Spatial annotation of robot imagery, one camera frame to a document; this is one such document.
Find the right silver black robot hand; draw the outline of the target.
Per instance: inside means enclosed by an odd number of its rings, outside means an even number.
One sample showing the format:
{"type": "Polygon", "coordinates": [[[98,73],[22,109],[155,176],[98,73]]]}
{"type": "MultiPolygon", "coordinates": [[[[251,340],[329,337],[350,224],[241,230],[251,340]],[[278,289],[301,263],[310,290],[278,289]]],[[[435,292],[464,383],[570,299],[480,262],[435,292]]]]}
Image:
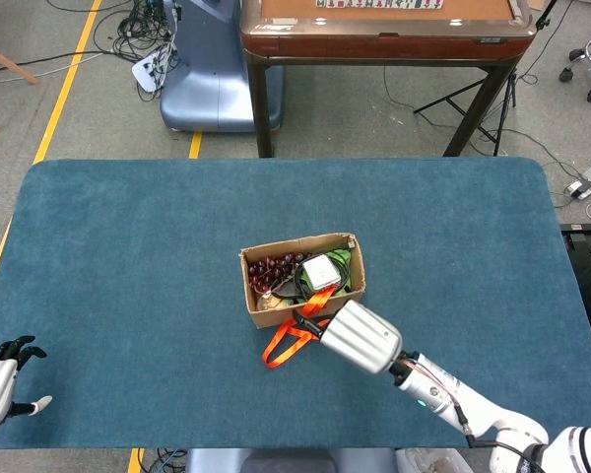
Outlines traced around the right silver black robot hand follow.
{"type": "Polygon", "coordinates": [[[325,326],[293,313],[296,324],[320,343],[370,374],[388,371],[402,352],[401,333],[361,303],[348,300],[325,326]]]}

